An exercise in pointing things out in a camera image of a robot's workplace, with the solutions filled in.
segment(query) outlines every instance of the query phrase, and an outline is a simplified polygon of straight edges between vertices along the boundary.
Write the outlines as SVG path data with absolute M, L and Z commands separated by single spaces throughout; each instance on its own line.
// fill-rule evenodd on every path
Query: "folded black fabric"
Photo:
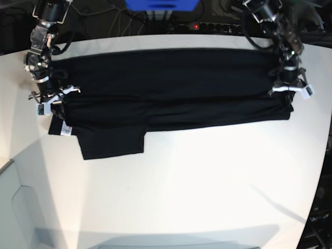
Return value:
M 190 49 L 103 54 L 53 62 L 81 93 L 65 97 L 65 123 L 84 159 L 142 153 L 147 131 L 288 120 L 292 92 L 268 95 L 270 53 Z M 49 134 L 60 135 L 54 115 Z

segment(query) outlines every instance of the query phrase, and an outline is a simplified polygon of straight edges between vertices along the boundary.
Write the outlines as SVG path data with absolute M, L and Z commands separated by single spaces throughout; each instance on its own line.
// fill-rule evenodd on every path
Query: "white tabletop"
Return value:
M 252 49 L 244 37 L 159 35 L 81 41 L 60 58 L 161 48 Z M 325 155 L 332 50 L 306 45 L 316 93 L 297 94 L 288 121 L 150 132 L 143 154 L 88 161 L 76 137 L 47 135 L 50 117 L 35 116 L 23 55 L 0 57 L 0 157 L 14 158 L 21 184 L 35 189 L 56 248 L 296 248 Z

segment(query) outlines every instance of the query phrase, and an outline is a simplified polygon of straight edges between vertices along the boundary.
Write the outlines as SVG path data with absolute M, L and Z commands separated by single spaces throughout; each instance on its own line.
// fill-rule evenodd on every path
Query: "black cloth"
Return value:
M 190 49 L 103 54 L 53 62 L 81 93 L 65 97 L 65 120 L 83 158 L 142 153 L 147 131 L 287 120 L 293 93 L 268 95 L 270 53 Z M 59 135 L 54 115 L 49 134 Z

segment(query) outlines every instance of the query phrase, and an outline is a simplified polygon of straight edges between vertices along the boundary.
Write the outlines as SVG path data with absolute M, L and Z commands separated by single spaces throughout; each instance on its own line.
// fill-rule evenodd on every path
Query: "white label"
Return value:
M 67 126 L 66 122 L 63 121 L 60 135 L 61 136 L 71 136 L 72 135 L 72 130 L 73 130 L 73 127 Z

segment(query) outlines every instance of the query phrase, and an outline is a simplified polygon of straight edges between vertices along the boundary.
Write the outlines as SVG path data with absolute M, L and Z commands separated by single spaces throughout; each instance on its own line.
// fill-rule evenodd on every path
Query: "blue box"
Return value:
M 175 10 L 193 11 L 199 0 L 126 0 L 127 8 L 133 11 Z

